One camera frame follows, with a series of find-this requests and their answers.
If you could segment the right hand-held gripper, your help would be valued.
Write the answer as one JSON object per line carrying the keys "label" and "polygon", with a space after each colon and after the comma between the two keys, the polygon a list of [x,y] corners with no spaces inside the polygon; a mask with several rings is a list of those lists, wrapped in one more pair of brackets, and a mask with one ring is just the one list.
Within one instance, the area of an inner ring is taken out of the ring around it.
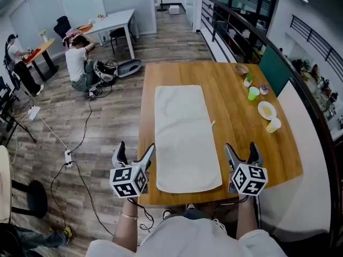
{"label": "right hand-held gripper", "polygon": [[226,143],[225,154],[233,172],[229,174],[229,193],[259,196],[268,183],[267,170],[263,168],[262,154],[254,142],[250,143],[248,164],[240,159],[233,147]]}

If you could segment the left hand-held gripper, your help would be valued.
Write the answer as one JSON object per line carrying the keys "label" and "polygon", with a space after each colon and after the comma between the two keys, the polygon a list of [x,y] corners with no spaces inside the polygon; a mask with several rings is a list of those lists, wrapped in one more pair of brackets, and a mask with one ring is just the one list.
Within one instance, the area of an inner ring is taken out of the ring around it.
{"label": "left hand-held gripper", "polygon": [[112,156],[113,169],[110,171],[109,184],[118,198],[135,198],[147,192],[149,173],[155,153],[155,144],[151,144],[140,160],[128,165],[125,143],[121,141]]}

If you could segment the white towel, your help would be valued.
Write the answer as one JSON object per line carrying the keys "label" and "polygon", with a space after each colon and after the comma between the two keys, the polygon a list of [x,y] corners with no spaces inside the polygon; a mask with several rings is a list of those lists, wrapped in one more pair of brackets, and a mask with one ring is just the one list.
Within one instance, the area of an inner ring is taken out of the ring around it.
{"label": "white towel", "polygon": [[155,89],[156,187],[199,193],[222,185],[212,125],[201,86]]}

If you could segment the person's right forearm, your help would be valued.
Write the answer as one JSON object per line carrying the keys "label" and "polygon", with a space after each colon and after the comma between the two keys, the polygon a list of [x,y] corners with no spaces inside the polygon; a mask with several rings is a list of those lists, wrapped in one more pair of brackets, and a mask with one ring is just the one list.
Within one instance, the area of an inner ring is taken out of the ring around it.
{"label": "person's right forearm", "polygon": [[245,234],[257,229],[258,225],[255,216],[253,198],[240,194],[238,203],[236,239],[239,240]]}

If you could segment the person's left forearm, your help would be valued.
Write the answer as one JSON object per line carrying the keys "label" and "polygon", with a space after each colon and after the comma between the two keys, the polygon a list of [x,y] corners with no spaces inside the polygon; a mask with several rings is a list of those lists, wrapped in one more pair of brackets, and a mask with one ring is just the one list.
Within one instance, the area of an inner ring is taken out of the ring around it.
{"label": "person's left forearm", "polygon": [[113,242],[136,252],[138,245],[138,198],[127,198],[119,215]]}

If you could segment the wooden table with white legs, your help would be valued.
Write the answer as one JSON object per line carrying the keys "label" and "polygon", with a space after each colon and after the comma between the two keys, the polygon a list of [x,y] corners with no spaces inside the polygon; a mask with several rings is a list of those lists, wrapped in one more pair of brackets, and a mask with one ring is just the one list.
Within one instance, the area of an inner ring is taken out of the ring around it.
{"label": "wooden table with white legs", "polygon": [[[268,187],[292,180],[303,173],[300,156],[288,120],[276,95],[269,92],[248,100],[243,78],[235,73],[233,63],[179,62],[155,63],[145,67],[143,95],[139,119],[138,154],[154,142],[154,95],[157,86],[200,85],[210,120],[219,158],[222,186],[203,193],[169,194],[156,187],[156,165],[150,167],[148,192],[140,197],[144,206],[176,206],[204,203],[230,198],[227,192],[229,165],[225,144],[230,144],[241,159],[250,153],[250,143],[256,143],[267,169]],[[261,101],[271,103],[281,121],[281,128],[268,133],[269,120],[258,112]]]}

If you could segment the pale yellow cup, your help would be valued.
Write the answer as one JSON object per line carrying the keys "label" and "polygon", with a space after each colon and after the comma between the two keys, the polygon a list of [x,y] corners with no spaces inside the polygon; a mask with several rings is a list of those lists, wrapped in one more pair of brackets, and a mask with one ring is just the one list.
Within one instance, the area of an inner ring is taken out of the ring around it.
{"label": "pale yellow cup", "polygon": [[281,121],[280,119],[274,117],[271,119],[270,123],[268,124],[267,131],[268,133],[273,133],[279,128],[281,128]]}

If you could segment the white plate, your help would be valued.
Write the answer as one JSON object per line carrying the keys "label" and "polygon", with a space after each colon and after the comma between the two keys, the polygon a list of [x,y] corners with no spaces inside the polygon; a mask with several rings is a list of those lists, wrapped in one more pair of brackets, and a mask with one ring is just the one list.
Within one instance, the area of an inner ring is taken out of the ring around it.
{"label": "white plate", "polygon": [[269,121],[277,117],[277,112],[274,106],[266,101],[259,102],[258,112],[264,119]]}

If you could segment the green plastic cup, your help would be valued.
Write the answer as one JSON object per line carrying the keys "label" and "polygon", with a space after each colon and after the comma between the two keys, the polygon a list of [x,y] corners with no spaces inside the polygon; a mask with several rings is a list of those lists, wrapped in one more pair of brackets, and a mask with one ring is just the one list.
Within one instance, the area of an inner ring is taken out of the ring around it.
{"label": "green plastic cup", "polygon": [[257,87],[250,87],[249,88],[249,94],[248,94],[248,100],[253,101],[256,99],[256,97],[260,94],[260,90]]}

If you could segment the person's blue jeans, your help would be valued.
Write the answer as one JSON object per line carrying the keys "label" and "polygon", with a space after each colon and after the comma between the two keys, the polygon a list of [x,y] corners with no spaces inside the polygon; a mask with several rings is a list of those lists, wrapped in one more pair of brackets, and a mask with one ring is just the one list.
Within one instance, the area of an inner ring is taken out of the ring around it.
{"label": "person's blue jeans", "polygon": [[184,213],[183,213],[183,217],[190,219],[190,220],[199,220],[202,218],[205,219],[210,219],[210,217],[204,213],[201,210],[198,209],[187,209]]}

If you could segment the black metal railing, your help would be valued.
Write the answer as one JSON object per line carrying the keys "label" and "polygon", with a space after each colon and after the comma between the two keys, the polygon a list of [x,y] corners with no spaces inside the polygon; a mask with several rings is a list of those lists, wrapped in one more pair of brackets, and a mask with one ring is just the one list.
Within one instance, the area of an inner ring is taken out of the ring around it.
{"label": "black metal railing", "polygon": [[343,196],[339,163],[324,115],[301,75],[279,49],[256,27],[234,10],[216,0],[202,0],[202,22],[229,62],[258,64],[270,46],[293,73],[288,81],[295,87],[319,137],[330,184],[331,215],[329,245],[343,249]]}

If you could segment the small wooden bowl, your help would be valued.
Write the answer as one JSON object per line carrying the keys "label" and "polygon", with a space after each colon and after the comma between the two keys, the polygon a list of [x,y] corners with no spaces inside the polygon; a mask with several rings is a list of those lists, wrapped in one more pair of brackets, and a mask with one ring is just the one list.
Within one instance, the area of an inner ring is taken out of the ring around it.
{"label": "small wooden bowl", "polygon": [[249,69],[244,64],[237,63],[235,64],[235,73],[240,76],[246,76],[249,73]]}

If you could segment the gray open equipment case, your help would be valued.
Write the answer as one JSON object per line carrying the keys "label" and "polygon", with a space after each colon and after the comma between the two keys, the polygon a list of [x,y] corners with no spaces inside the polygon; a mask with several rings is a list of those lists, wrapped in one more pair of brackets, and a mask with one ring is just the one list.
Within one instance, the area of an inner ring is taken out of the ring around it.
{"label": "gray open equipment case", "polygon": [[109,85],[117,78],[125,78],[135,74],[142,65],[143,62],[140,59],[132,59],[122,64],[105,64],[102,61],[95,61],[93,68],[100,81]]}

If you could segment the green panel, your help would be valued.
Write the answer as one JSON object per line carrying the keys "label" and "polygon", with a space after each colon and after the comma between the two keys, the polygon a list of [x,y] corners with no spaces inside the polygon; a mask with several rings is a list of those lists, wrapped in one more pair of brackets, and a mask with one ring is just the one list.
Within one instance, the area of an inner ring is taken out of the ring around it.
{"label": "green panel", "polygon": [[259,68],[276,96],[279,96],[288,80],[293,77],[290,68],[270,46],[266,46]]}

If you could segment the person's white shirt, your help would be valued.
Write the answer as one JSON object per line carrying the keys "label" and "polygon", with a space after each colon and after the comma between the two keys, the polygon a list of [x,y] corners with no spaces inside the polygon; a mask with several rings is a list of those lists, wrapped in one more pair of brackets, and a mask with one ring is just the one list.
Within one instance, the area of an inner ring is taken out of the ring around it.
{"label": "person's white shirt", "polygon": [[162,221],[132,252],[114,242],[94,240],[86,257],[287,257],[264,230],[236,240],[217,221],[175,216]]}

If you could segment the cluttered lower floor desk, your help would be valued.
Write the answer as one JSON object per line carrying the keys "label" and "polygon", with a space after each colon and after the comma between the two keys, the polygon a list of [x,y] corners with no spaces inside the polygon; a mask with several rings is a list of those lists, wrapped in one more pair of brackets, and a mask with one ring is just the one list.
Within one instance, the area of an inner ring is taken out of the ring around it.
{"label": "cluttered lower floor desk", "polygon": [[324,115],[333,142],[340,144],[343,141],[343,97],[333,90],[329,79],[319,74],[316,64],[310,66],[307,59],[295,59],[291,63],[302,76]]}

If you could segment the round beige table black base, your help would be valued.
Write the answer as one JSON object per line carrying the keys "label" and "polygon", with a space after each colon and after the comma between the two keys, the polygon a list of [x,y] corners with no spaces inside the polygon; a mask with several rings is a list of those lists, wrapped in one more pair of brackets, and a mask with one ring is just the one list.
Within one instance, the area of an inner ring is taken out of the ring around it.
{"label": "round beige table black base", "polygon": [[[27,209],[12,205],[13,189],[26,193]],[[0,145],[0,222],[9,223],[12,213],[43,218],[47,211],[47,195],[41,182],[33,180],[25,185],[13,180],[9,152]]]}

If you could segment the flat white power adapter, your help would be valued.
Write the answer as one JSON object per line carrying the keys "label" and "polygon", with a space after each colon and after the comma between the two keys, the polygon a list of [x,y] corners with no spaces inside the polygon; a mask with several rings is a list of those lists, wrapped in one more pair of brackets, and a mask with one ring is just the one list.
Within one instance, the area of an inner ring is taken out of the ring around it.
{"label": "flat white power adapter", "polygon": [[40,107],[35,106],[35,105],[33,107],[31,107],[28,111],[29,119],[34,120],[35,117],[38,115],[39,111],[40,111]]}

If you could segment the small black chair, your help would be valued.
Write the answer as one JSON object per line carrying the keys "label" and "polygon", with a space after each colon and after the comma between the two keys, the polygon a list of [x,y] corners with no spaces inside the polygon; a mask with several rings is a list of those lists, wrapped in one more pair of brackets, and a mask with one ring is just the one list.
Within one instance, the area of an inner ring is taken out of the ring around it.
{"label": "small black chair", "polygon": [[125,34],[125,29],[123,27],[117,28],[117,29],[115,29],[109,33],[110,43],[111,43],[113,54],[115,54],[114,46],[113,46],[113,40],[115,40],[116,45],[118,45],[117,39],[124,37],[124,36],[126,36],[126,34]]}

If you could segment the pink clothes pile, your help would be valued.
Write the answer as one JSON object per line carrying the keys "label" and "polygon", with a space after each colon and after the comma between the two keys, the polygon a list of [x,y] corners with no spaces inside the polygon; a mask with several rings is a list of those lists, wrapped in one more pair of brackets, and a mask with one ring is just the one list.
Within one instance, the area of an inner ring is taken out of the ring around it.
{"label": "pink clothes pile", "polygon": [[66,36],[63,38],[62,43],[66,49],[69,49],[72,45],[73,39],[80,35],[80,31],[70,29],[66,32]]}

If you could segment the white desk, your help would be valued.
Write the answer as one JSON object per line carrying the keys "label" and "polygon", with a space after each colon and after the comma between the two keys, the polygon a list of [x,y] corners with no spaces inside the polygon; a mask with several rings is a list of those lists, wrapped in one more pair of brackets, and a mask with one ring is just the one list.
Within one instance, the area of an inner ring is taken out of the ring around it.
{"label": "white desk", "polygon": [[129,32],[129,22],[133,20],[135,28],[135,37],[139,39],[139,30],[138,23],[135,17],[135,10],[129,9],[124,11],[115,12],[107,15],[103,19],[98,19],[93,27],[84,33],[84,35],[91,35],[97,33],[100,36],[100,33],[110,31],[111,29],[124,28],[126,41],[128,43],[129,52],[131,59],[135,59],[135,54],[133,50],[133,45],[131,42],[130,32]]}

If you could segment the black balcony railing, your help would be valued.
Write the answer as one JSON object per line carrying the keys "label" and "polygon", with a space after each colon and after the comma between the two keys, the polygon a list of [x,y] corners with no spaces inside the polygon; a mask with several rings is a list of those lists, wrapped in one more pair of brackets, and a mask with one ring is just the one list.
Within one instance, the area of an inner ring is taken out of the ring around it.
{"label": "black balcony railing", "polygon": [[298,32],[306,42],[310,43],[318,51],[324,58],[324,61],[333,69],[340,81],[343,82],[343,58],[337,51],[314,29],[295,15],[292,15],[290,28]]}

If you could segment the round wooden table black base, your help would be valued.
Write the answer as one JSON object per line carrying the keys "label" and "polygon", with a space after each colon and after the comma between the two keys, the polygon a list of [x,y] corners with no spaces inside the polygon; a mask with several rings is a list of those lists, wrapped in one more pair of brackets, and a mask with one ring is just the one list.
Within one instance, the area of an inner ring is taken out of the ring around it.
{"label": "round wooden table black base", "polygon": [[[41,44],[39,47],[38,47],[38,52],[34,54],[33,57],[31,58],[28,58],[26,61],[24,61],[24,63],[26,65],[28,64],[32,64],[33,67],[35,68],[35,70],[37,71],[38,75],[40,76],[41,80],[43,82],[46,82],[48,81],[51,77],[53,77],[57,72],[58,72],[58,69],[59,69],[59,66],[55,65],[53,63],[53,61],[51,60],[47,50],[48,48],[50,48],[50,46],[54,43],[55,39],[52,38],[52,39],[49,39],[47,42]],[[40,68],[38,67],[37,63],[35,62],[35,60],[39,57],[39,56],[42,56],[49,68],[49,70],[45,73],[43,73]]]}

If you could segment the red orange mat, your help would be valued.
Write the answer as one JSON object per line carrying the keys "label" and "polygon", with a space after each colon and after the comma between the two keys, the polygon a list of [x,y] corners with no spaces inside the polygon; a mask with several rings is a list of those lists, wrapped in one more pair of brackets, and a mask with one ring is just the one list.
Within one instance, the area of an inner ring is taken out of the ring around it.
{"label": "red orange mat", "polygon": [[40,51],[41,51],[40,48],[35,49],[34,52],[27,57],[24,63],[25,64],[31,63],[36,57],[40,55]]}

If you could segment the black high-back office chair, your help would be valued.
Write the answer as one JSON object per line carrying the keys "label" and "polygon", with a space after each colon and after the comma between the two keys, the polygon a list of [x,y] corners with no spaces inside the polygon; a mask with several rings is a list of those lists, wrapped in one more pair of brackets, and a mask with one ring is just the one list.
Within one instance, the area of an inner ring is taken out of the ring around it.
{"label": "black high-back office chair", "polygon": [[71,25],[66,16],[62,16],[58,18],[56,21],[57,25],[54,27],[54,31],[63,39],[66,37],[66,33],[71,29]]}

